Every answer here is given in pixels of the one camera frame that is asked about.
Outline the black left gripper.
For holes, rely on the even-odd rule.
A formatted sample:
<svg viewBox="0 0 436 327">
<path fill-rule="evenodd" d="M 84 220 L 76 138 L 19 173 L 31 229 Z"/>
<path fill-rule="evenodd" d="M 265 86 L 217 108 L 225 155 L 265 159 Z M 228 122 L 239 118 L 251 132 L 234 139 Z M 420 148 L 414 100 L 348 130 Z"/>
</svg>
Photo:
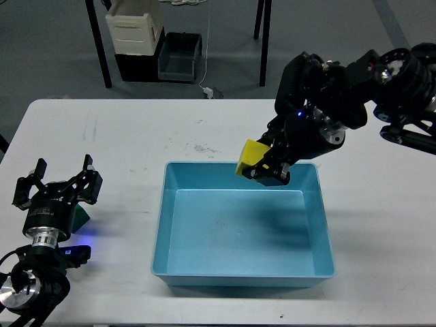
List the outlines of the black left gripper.
<svg viewBox="0 0 436 327">
<path fill-rule="evenodd" d="M 94 205 L 103 183 L 100 173 L 93 167 L 89 154 L 84 156 L 82 170 L 68 182 L 43 184 L 47 163 L 39 158 L 28 176 L 18 178 L 12 204 L 29 208 L 22 233 L 39 243 L 51 238 L 54 243 L 68 240 L 72 235 L 75 208 L 79 202 Z M 38 192 L 30 199 L 30 190 Z"/>
</svg>

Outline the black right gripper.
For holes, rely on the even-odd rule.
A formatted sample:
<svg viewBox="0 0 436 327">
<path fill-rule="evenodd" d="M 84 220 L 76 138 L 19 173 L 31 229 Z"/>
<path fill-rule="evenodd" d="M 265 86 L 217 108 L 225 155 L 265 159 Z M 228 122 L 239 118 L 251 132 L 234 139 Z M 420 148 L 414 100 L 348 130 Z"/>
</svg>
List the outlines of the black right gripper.
<svg viewBox="0 0 436 327">
<path fill-rule="evenodd" d="M 316 106 L 279 114 L 268 122 L 257 142 L 270 147 L 264 164 L 248 169 L 248 177 L 266 187 L 287 185 L 290 166 L 337 150 L 345 142 L 346 128 Z"/>
</svg>

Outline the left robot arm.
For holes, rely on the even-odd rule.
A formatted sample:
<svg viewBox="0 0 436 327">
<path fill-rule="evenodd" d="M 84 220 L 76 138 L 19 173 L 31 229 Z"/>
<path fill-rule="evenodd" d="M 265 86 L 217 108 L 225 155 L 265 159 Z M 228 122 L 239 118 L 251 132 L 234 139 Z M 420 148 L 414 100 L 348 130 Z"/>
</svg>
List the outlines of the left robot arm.
<svg viewBox="0 0 436 327">
<path fill-rule="evenodd" d="M 16 314 L 13 326 L 42 326 L 70 291 L 67 270 L 91 257 L 91 247 L 61 247 L 90 217 L 80 203 L 97 202 L 103 178 L 85 155 L 82 169 L 67 181 L 43 183 L 47 163 L 40 158 L 16 183 L 12 204 L 27 212 L 22 233 L 31 244 L 12 251 L 18 258 L 1 274 L 1 309 Z"/>
</svg>

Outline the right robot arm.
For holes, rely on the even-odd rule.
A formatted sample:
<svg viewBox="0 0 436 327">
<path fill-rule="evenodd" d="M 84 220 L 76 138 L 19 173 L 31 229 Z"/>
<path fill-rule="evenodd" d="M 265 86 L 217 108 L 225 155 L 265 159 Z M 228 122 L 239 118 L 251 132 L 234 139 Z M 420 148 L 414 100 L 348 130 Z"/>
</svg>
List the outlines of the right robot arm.
<svg viewBox="0 0 436 327">
<path fill-rule="evenodd" d="M 297 161 L 341 148 L 347 129 L 366 125 L 367 102 L 384 122 L 383 139 L 434 153 L 435 45 L 370 50 L 347 66 L 298 55 L 282 73 L 275 118 L 259 140 L 264 150 L 241 174 L 265 186 L 288 184 Z"/>
</svg>

